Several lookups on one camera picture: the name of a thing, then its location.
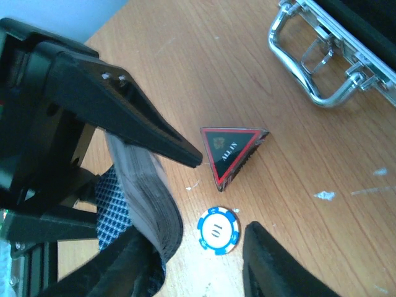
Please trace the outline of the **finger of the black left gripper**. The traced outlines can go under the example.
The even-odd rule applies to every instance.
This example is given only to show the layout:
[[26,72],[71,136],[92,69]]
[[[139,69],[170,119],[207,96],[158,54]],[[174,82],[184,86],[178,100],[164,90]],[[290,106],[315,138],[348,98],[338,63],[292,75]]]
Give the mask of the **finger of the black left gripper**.
[[20,257],[45,243],[97,237],[97,215],[83,210],[52,210],[41,216],[8,211],[6,241],[11,256]]

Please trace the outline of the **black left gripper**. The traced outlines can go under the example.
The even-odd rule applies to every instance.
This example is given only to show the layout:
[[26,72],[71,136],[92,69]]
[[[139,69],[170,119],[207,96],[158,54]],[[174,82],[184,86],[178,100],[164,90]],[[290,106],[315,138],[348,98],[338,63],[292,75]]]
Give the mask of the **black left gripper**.
[[91,125],[191,168],[202,163],[201,152],[167,123],[125,69],[88,56],[98,53],[1,20],[2,208],[45,213],[87,184],[93,174],[80,164]]

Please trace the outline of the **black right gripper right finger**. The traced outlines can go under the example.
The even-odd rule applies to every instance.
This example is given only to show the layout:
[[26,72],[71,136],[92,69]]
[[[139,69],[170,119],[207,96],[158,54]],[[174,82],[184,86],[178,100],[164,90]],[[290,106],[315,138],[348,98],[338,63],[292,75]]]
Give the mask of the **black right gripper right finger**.
[[338,296],[259,222],[251,222],[245,229],[243,261],[246,296]]

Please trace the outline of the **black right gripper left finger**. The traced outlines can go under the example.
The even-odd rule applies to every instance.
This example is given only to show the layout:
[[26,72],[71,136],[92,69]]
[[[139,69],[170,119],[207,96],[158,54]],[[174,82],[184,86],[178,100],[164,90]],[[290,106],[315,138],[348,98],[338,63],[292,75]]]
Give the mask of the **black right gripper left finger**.
[[159,253],[136,228],[130,227],[40,296],[154,296],[163,284]]

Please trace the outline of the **poker chip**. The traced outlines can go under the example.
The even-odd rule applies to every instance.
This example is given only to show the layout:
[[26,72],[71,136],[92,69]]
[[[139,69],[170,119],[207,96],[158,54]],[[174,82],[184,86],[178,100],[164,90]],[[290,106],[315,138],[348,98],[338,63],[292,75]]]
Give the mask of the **poker chip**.
[[207,209],[197,222],[199,244],[216,256],[230,253],[238,244],[241,232],[237,216],[229,209]]

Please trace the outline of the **grey card deck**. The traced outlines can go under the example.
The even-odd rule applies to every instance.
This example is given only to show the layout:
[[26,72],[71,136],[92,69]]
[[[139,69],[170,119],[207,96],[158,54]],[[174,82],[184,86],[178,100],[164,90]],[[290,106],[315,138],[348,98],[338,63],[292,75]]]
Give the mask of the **grey card deck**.
[[110,133],[105,136],[113,165],[94,187],[98,246],[103,251],[129,227],[136,227],[153,244],[156,258],[143,294],[154,296],[165,282],[166,263],[182,241],[181,214],[158,157]]

